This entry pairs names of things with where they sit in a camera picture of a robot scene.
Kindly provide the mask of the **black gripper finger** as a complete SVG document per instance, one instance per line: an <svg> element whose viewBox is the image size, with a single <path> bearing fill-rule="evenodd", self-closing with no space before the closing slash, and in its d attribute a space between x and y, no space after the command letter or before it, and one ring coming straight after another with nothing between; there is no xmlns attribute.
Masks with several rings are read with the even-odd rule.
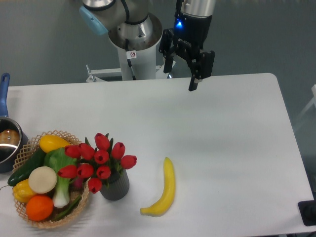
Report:
<svg viewBox="0 0 316 237"><path fill-rule="evenodd" d="M173 43L173 29L165 29L162 32L162 37L159 45L159 52L163 54L164 58L164 73L170 73L172 71L172 65L173 65L173 57L175 55L174 47L171 46Z"/></svg>
<svg viewBox="0 0 316 237"><path fill-rule="evenodd" d="M190 80L189 91L194 91L198 83L208 78L212 74L215 52L200 52L194 62L191 63L190 69L192 77Z"/></svg>

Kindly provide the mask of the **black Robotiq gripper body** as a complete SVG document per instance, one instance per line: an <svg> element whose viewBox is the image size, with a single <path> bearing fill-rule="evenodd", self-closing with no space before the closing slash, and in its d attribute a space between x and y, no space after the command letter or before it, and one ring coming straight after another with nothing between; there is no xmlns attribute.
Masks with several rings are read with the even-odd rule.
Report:
<svg viewBox="0 0 316 237"><path fill-rule="evenodd" d="M205 65L212 64L212 51L203 51L203 44L207 38L212 16L196 16L175 12L173 27L173 47L171 56L179 56L188 64L201 60Z"/></svg>

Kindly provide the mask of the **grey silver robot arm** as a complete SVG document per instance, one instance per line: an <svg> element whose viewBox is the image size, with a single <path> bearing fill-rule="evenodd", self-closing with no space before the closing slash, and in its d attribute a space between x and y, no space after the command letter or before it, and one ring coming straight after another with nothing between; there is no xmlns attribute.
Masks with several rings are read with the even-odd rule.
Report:
<svg viewBox="0 0 316 237"><path fill-rule="evenodd" d="M180 57L191 71L189 91L194 91L212 74L215 53L205 51L203 44L214 8L213 0L179 0L168 29L149 12L146 0L85 0L79 13L92 32L107 34L117 48L123 80L156 79L156 54L161 53L162 76Z"/></svg>

